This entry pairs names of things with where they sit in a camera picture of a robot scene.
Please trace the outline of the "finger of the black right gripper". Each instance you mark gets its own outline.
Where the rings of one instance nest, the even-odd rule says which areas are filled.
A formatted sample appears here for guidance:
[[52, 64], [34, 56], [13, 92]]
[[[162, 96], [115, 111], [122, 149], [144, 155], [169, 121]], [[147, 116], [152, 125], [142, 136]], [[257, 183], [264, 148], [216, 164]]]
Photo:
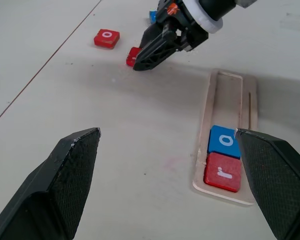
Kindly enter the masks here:
[[163, 38], [163, 26], [156, 23], [151, 24], [143, 33], [140, 48], [158, 48], [166, 43]]
[[134, 71], [152, 70], [181, 49], [181, 37], [175, 32], [160, 33], [138, 53], [134, 62]]

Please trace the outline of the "red letter r block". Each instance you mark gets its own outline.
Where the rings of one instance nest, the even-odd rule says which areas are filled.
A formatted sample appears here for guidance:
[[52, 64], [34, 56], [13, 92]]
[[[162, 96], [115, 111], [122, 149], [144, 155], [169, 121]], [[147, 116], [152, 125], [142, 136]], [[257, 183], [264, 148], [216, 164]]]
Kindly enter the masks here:
[[209, 153], [203, 175], [205, 184], [238, 192], [241, 188], [242, 163], [239, 159], [219, 153]]

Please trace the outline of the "blue letter o block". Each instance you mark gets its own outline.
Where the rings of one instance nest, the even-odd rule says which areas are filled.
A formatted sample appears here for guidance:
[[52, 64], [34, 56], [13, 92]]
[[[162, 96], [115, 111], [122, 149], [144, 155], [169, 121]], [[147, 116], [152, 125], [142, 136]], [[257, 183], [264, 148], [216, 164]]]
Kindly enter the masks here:
[[210, 129], [207, 152], [240, 159], [241, 152], [238, 142], [235, 139], [235, 130], [219, 125], [213, 125]]

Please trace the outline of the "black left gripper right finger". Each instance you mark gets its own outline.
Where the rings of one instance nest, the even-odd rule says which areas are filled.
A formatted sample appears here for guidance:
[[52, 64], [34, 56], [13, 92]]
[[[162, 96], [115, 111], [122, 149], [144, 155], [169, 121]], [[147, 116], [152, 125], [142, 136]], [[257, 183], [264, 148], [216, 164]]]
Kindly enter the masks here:
[[235, 131], [250, 190], [277, 240], [300, 240], [300, 154], [266, 133]]

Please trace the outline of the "wooden letter tray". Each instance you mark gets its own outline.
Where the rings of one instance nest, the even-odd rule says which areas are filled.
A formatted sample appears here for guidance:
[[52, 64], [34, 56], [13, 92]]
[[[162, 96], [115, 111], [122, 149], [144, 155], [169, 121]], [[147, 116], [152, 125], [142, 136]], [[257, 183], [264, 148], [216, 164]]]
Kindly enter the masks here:
[[243, 128], [256, 131], [258, 129], [257, 92], [257, 79], [254, 76], [220, 69], [211, 72], [193, 154], [195, 165], [192, 185], [196, 190], [245, 206], [252, 206], [255, 203], [245, 172], [241, 174], [241, 189], [234, 193], [205, 184], [204, 170], [208, 154], [209, 131], [213, 125], [234, 130]]

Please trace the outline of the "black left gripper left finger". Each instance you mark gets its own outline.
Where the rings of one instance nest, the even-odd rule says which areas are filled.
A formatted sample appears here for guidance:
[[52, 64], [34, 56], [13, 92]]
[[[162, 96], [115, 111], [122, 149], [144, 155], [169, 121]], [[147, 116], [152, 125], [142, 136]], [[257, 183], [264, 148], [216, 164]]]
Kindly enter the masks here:
[[90, 192], [101, 130], [74, 132], [23, 181], [0, 213], [0, 240], [73, 240]]

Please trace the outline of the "red letter o block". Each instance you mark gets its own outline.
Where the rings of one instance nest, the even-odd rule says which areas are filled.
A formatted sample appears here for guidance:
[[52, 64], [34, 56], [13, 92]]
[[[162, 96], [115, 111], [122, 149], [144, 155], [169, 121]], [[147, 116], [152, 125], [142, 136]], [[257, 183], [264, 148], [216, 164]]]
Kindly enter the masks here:
[[110, 29], [100, 29], [94, 37], [93, 42], [97, 47], [113, 49], [120, 39], [118, 31]]

